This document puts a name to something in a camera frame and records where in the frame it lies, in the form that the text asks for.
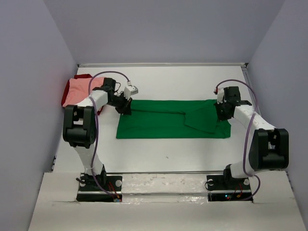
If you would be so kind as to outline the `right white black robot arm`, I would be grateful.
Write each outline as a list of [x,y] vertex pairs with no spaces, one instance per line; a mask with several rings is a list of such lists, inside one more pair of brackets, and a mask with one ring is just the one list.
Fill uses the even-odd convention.
[[262,171],[286,169],[289,165],[288,131],[267,122],[249,101],[242,100],[237,86],[217,88],[215,94],[218,119],[234,118],[246,129],[243,159],[225,167],[222,185],[232,189],[239,179]]

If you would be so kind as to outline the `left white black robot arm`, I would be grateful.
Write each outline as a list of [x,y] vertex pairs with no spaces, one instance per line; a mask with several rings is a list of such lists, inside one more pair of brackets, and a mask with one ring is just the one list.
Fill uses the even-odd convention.
[[128,81],[121,93],[116,92],[116,81],[105,78],[103,85],[90,90],[89,96],[64,109],[63,139],[75,149],[84,167],[79,182],[96,190],[105,190],[107,173],[97,156],[99,125],[98,111],[105,105],[115,108],[120,115],[131,115],[132,96],[138,88]]

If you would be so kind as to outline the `green t shirt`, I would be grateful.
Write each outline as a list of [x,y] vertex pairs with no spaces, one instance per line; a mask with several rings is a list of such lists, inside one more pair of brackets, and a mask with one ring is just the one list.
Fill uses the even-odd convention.
[[117,139],[227,139],[231,125],[220,121],[215,100],[134,100],[121,115]]

